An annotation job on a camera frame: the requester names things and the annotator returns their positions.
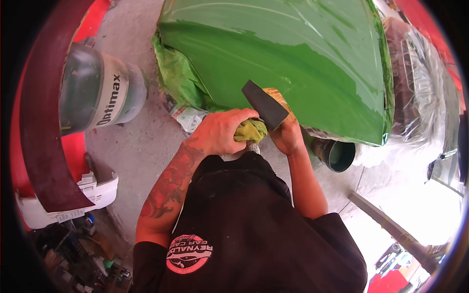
wrist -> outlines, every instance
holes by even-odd
[[[301,144],[298,146],[298,148],[292,150],[287,154],[287,158],[289,160],[291,159],[296,159],[296,158],[303,158],[303,157],[309,157],[308,155],[308,150],[306,149],[306,146],[304,144]]]
[[[182,141],[180,148],[189,148],[197,150],[204,154],[204,157],[210,155],[210,146],[206,143],[204,139],[199,139],[198,137],[190,136],[184,141]]]

hand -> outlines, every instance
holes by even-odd
[[[277,149],[287,157],[306,150],[298,120],[295,122],[284,120],[276,130],[271,131],[269,134]]]
[[[186,141],[196,144],[206,155],[234,154],[246,148],[246,141],[234,141],[236,128],[241,122],[254,117],[258,118],[259,113],[251,109],[208,114]]]

arm tattoo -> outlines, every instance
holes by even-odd
[[[187,187],[182,183],[186,177],[192,177],[192,167],[204,157],[204,150],[191,146],[197,138],[186,139],[168,167],[163,171],[150,191],[140,212],[141,217],[159,218],[165,213],[173,211],[173,208],[165,206],[169,201],[182,202],[182,195]]]

bucket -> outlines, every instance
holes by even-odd
[[[138,66],[73,43],[60,97],[62,136],[129,122],[142,109],[147,86]]]
[[[347,170],[355,158],[355,144],[314,138],[311,148],[329,169],[340,173]]]

sanding block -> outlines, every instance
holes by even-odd
[[[270,131],[275,130],[289,115],[289,112],[282,105],[252,80],[248,80],[241,92],[254,110],[259,113],[259,117]]]

